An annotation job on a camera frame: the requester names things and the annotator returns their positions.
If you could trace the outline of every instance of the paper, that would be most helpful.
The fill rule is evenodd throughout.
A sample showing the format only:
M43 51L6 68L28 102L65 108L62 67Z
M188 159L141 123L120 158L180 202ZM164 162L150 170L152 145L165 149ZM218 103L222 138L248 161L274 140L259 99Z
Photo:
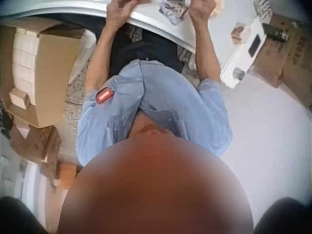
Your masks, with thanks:
M253 0L253 4L261 23L270 23L273 12L269 0Z

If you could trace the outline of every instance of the small box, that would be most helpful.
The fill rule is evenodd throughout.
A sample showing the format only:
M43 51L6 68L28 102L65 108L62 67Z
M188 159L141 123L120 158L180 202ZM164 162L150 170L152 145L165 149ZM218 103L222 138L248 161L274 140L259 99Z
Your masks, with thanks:
M231 32L232 40L235 44L244 43L244 39L248 35L248 25L245 23L237 23Z
M24 110L26 110L29 105L29 98L27 93L15 87L10 92L10 99L14 105Z

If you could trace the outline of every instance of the black object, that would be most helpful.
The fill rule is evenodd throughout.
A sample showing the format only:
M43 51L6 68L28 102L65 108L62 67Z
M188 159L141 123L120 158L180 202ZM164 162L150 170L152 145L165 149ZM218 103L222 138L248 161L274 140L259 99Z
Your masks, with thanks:
M10 137L10 131L13 127L13 121L10 118L9 114L6 112L6 110L2 106L2 102L0 102L0 130L1 133L9 140Z
M48 234L28 207L13 197L0 199L1 233Z
M268 38L279 42L287 42L289 40L289 34L286 31L266 23L263 23L262 26Z
M255 37L255 39L253 40L253 43L251 45L251 47L248 50L248 53L250 55L250 57L253 57L257 51L257 49L259 48L261 44L261 39L259 37L259 35L257 34L257 36Z
M292 198L274 203L263 215L254 234L305 234L312 232L312 203L304 207Z

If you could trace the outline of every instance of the person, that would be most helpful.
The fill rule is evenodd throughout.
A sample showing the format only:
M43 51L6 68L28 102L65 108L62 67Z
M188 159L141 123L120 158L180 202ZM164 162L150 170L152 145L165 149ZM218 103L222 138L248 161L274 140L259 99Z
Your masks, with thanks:
M220 66L207 22L214 0L192 0L200 84L181 74L177 45L148 30L131 43L125 23L139 0L112 0L85 80L78 122L82 166L109 146L140 135L174 135L221 156L232 140L220 90Z
M73 181L57 234L252 234L231 169L192 141L139 135L92 159Z

